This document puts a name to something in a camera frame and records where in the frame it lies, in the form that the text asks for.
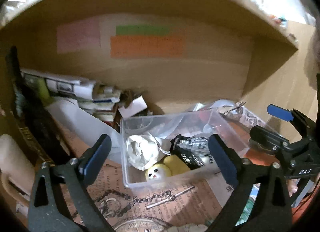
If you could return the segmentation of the dark wine bottle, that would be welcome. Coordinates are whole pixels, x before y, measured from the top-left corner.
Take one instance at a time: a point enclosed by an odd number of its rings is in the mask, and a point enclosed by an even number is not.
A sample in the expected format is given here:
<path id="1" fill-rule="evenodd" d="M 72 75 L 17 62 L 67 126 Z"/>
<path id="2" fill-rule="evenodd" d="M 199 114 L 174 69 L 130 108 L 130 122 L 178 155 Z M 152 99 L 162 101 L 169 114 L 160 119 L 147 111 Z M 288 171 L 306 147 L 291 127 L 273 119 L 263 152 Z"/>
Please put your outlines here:
<path id="1" fill-rule="evenodd" d="M 26 144 L 43 161 L 66 164 L 71 156 L 63 148 L 65 139 L 40 98 L 22 77 L 16 46 L 10 48 L 5 62 L 14 92 L 13 116 Z"/>

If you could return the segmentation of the green sticky note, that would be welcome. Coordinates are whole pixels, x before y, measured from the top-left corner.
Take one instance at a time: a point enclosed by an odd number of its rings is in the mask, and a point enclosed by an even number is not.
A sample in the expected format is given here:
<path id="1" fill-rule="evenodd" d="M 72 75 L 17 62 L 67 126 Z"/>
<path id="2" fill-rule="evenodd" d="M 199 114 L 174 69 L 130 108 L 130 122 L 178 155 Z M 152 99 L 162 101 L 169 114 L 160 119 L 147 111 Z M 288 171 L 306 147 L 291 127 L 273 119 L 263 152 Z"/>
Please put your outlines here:
<path id="1" fill-rule="evenodd" d="M 170 33 L 167 26 L 158 25 L 118 25 L 116 26 L 117 36 L 166 36 Z"/>

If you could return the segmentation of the white cloth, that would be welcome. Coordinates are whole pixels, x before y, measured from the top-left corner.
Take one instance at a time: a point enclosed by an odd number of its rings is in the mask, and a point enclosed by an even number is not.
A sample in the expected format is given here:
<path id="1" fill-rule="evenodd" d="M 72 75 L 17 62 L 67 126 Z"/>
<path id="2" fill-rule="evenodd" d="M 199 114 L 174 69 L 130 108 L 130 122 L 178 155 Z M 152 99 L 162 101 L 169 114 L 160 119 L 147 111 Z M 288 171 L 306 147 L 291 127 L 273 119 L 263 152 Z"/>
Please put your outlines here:
<path id="1" fill-rule="evenodd" d="M 168 139 L 152 135 L 131 135 L 126 140 L 128 162 L 136 169 L 145 171 L 170 154 Z"/>

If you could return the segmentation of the orange sticky note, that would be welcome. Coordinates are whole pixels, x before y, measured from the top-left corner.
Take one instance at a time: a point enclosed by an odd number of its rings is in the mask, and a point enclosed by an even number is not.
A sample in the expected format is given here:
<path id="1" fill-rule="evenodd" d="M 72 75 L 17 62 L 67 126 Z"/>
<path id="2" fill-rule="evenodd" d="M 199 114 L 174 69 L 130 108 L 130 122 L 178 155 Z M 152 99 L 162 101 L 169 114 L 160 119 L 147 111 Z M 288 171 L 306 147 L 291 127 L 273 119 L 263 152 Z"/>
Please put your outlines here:
<path id="1" fill-rule="evenodd" d="M 185 49 L 179 36 L 113 36 L 110 41 L 111 58 L 176 58 Z"/>

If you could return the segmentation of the pink sticky note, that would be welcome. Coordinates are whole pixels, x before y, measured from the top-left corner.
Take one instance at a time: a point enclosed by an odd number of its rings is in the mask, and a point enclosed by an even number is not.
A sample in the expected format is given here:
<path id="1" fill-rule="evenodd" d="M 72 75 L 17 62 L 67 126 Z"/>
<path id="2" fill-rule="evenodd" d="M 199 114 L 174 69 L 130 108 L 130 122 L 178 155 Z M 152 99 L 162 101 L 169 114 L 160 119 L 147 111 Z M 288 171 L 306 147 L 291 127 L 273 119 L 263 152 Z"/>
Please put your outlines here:
<path id="1" fill-rule="evenodd" d="M 58 54 L 77 52 L 100 47 L 100 20 L 91 17 L 62 24 L 56 28 Z"/>

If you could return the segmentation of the yellow white plush toy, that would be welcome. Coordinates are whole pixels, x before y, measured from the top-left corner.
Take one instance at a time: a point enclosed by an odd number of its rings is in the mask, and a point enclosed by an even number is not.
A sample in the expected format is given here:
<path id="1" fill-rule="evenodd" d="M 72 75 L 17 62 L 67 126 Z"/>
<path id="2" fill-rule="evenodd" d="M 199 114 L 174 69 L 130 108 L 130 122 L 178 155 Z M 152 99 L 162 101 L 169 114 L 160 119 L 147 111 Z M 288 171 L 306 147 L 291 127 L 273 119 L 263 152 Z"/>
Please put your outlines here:
<path id="1" fill-rule="evenodd" d="M 191 169 L 178 156 L 170 155 L 147 169 L 145 171 L 145 179 L 146 181 L 159 180 L 189 171 Z"/>

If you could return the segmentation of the stack of newspapers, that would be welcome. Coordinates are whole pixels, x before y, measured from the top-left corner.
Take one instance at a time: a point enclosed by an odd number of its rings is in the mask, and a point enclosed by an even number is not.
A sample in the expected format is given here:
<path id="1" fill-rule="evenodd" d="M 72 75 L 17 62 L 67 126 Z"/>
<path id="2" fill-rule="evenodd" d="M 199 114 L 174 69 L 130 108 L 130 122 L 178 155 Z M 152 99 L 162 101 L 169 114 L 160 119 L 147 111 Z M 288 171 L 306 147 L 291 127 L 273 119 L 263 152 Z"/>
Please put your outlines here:
<path id="1" fill-rule="evenodd" d="M 112 123 L 117 114 L 121 90 L 83 77 L 44 73 L 22 69 L 26 84 L 35 90 L 41 101 L 50 104 L 54 97 L 71 99 L 80 109 L 101 121 Z"/>

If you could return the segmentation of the clear plastic bin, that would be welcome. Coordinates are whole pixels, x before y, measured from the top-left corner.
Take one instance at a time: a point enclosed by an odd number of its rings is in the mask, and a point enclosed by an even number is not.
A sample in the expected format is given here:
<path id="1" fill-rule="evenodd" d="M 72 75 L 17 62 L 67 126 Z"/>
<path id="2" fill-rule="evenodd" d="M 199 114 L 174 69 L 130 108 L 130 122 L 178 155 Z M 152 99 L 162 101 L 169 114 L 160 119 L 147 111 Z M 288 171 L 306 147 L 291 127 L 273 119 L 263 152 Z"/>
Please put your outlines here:
<path id="1" fill-rule="evenodd" d="M 216 110 L 150 115 L 121 121 L 121 164 L 127 188 L 164 188 L 220 171 L 209 151 L 212 135 L 243 157 L 248 144 Z"/>

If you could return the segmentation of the small white cardboard box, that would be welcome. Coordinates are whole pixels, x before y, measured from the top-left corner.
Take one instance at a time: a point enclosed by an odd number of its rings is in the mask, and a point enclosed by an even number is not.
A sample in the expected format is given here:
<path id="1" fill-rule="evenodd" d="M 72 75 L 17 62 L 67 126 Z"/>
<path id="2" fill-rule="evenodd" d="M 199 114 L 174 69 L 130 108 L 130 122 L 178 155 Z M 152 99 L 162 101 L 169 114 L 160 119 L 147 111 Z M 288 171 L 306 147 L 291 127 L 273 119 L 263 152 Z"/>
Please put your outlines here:
<path id="1" fill-rule="evenodd" d="M 146 102 L 144 101 L 142 95 L 139 97 L 133 99 L 133 101 L 127 106 L 119 107 L 119 112 L 122 118 L 130 118 L 143 110 L 147 109 L 148 106 Z"/>

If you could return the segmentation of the silver plastic item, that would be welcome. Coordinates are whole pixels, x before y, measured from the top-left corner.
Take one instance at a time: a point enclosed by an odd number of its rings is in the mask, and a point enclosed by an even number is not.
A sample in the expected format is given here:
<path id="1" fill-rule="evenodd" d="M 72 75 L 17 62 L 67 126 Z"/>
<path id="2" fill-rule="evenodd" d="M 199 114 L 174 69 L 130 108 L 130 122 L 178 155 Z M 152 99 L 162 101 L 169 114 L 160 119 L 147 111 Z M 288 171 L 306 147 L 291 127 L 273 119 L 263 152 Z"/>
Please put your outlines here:
<path id="1" fill-rule="evenodd" d="M 192 136 L 186 140 L 180 140 L 177 145 L 183 149 L 200 154 L 210 153 L 208 147 L 209 138 L 207 136 Z"/>

